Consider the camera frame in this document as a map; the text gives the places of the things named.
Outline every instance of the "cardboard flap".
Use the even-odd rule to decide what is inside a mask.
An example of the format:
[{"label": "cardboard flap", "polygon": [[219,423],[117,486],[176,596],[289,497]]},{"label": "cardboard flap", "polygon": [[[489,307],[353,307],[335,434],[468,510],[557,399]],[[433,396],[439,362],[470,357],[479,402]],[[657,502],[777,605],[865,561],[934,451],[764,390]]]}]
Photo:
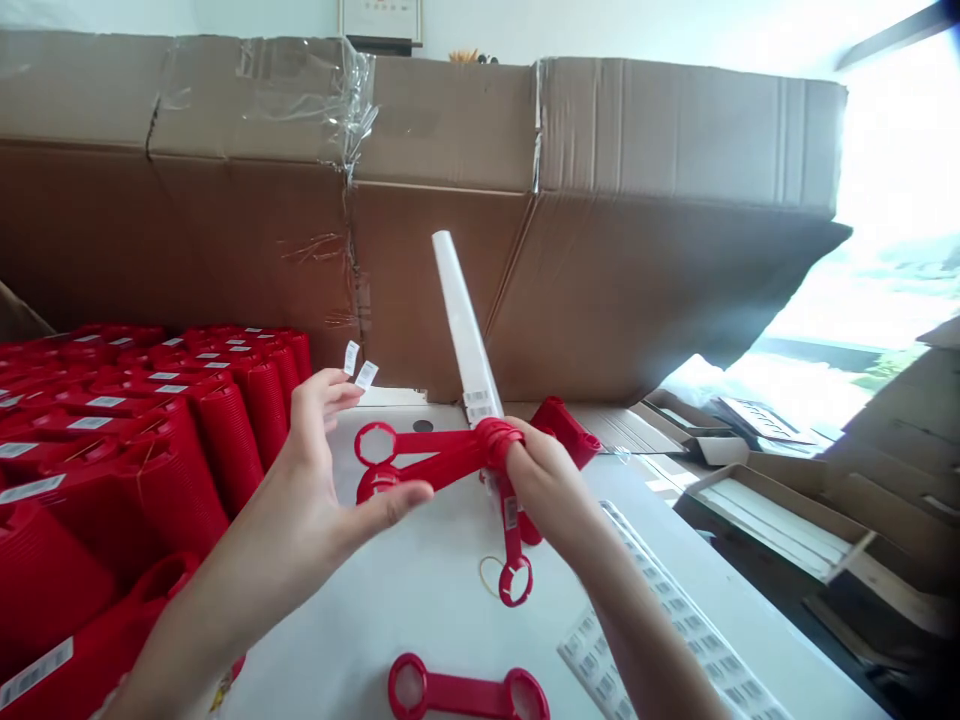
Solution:
[{"label": "cardboard flap", "polygon": [[377,119],[357,179],[533,189],[533,68],[378,58],[373,101]]},{"label": "cardboard flap", "polygon": [[150,152],[348,164],[376,115],[373,76],[346,40],[178,38]]},{"label": "cardboard flap", "polygon": [[836,212],[836,83],[638,60],[540,67],[544,189]]},{"label": "cardboard flap", "polygon": [[0,141],[143,152],[173,38],[0,31]]}]

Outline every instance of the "large cardboard box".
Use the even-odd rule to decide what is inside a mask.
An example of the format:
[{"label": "large cardboard box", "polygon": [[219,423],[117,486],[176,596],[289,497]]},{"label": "large cardboard box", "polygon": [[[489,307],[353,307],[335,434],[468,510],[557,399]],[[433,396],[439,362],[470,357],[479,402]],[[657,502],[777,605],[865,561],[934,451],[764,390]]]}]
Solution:
[{"label": "large cardboard box", "polygon": [[845,90],[626,60],[370,58],[339,40],[0,34],[0,280],[58,329],[348,340],[458,399],[452,231],[504,400],[627,406],[746,350],[850,229]]}]

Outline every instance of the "stack of red plastic parts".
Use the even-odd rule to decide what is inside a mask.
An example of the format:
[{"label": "stack of red plastic parts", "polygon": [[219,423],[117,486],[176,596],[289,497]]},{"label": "stack of red plastic parts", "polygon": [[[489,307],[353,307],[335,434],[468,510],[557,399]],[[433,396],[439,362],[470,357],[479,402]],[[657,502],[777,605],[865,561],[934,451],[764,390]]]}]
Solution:
[{"label": "stack of red plastic parts", "polygon": [[0,345],[0,720],[100,707],[263,480],[309,374],[284,329]]}]

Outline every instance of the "hand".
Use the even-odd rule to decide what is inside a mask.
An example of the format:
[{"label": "hand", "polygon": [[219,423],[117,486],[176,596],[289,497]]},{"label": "hand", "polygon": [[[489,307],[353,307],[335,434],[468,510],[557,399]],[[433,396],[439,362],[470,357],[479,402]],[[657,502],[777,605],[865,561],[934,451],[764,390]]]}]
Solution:
[{"label": "hand", "polygon": [[505,419],[524,437],[507,452],[507,476],[534,525],[573,564],[597,532],[610,530],[609,523],[563,445],[523,420]]}]

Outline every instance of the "red plastic handle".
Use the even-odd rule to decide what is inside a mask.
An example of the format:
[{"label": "red plastic handle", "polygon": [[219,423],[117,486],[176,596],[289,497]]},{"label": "red plastic handle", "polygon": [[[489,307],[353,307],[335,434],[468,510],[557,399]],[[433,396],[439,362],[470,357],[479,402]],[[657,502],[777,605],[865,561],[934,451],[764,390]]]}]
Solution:
[{"label": "red plastic handle", "polygon": [[[421,685],[420,702],[411,708],[404,705],[397,696],[400,671],[408,666],[416,671]],[[472,680],[428,672],[419,657],[413,653],[404,653],[390,668],[388,683],[390,708],[397,720],[420,720],[428,710],[492,720],[520,720],[513,704],[514,684],[526,686],[532,691],[530,694],[536,700],[535,717],[538,720],[550,720],[550,707],[543,688],[530,673],[521,668],[508,672],[503,682]]]}]

